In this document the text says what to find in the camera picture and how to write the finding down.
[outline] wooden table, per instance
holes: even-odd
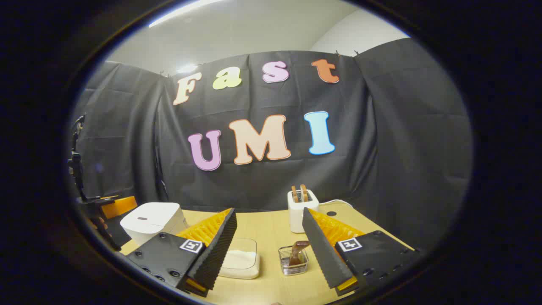
[[[380,230],[413,250],[386,230],[373,223],[349,205],[334,201],[321,205],[320,212],[335,211],[333,216],[364,233]],[[214,215],[213,212],[196,212],[183,210],[188,224]],[[247,304],[271,305],[278,302],[282,305],[294,304],[326,304],[339,299],[334,289],[327,286],[324,274],[314,256],[311,247],[306,248],[309,264],[304,274],[284,276],[282,274],[278,250],[282,246],[292,245],[298,240],[307,240],[304,233],[292,233],[289,228],[288,211],[237,213],[237,231],[234,238],[251,238],[257,242],[260,255],[260,275],[255,279],[234,279],[219,276],[215,287],[209,290],[207,298],[214,304]],[[137,248],[130,240],[122,246],[121,253],[129,254]]]

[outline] yellow soft pad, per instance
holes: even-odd
[[[320,226],[320,229],[324,233],[327,241],[331,244],[337,255],[340,257],[339,252],[335,249],[335,244],[340,240],[350,239],[363,235],[364,233],[356,228],[353,228],[347,224],[341,223],[335,218],[331,218],[325,214],[319,213],[313,209],[308,209],[312,217]],[[346,289],[354,285],[358,280],[356,277],[352,277],[348,281],[342,283],[337,287],[339,290]]]
[[[116,199],[114,203],[103,205],[101,209],[104,216],[109,219],[119,215],[122,215],[128,211],[131,211],[137,207],[136,198],[134,196]]]
[[[190,286],[196,288],[199,291],[205,292],[207,290],[207,288],[205,288],[205,287],[201,286],[200,284],[196,283],[196,281],[194,281],[190,277],[186,279],[186,283],[189,284]]]
[[[205,246],[208,247],[230,210],[231,208],[226,209],[225,211],[202,220],[177,234],[177,236],[203,242]]]

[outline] small glass container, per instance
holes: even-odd
[[[284,273],[285,276],[290,276],[290,275],[302,274],[302,273],[307,272],[308,256],[305,249],[299,252],[300,254],[299,259],[302,261],[302,263],[299,265],[288,266],[288,263],[290,262],[291,254],[292,254],[292,246],[279,248],[279,259],[280,259],[280,266],[282,268],[282,273]]]

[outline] white wall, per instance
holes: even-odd
[[[309,50],[358,7],[342,0],[226,0],[126,39],[108,60],[176,74],[188,64],[278,50]]]
[[[357,10],[337,22],[311,48],[311,51],[355,56],[407,34],[366,10]]]

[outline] black curtain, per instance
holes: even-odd
[[[429,53],[400,39],[355,57],[375,106],[375,218],[411,245],[435,245],[460,211],[473,139],[458,89]]]
[[[322,81],[311,62],[335,65],[339,82]],[[283,61],[289,78],[266,83],[262,66]],[[218,71],[241,69],[237,87],[214,90]],[[177,81],[196,72],[189,100],[173,105]],[[335,151],[312,155],[303,115],[327,111]],[[139,204],[177,202],[183,209],[239,212],[287,208],[292,185],[304,183],[320,202],[343,199],[407,243],[435,244],[460,209],[471,164],[472,139],[458,90],[440,65],[412,39],[386,43],[355,58],[281,51],[240,55],[170,78],[106,62],[75,108],[87,113],[78,143],[87,195],[135,195]],[[249,120],[259,132],[270,115],[284,115],[292,155],[236,165],[228,124]],[[222,164],[203,171],[188,137],[221,131]]]

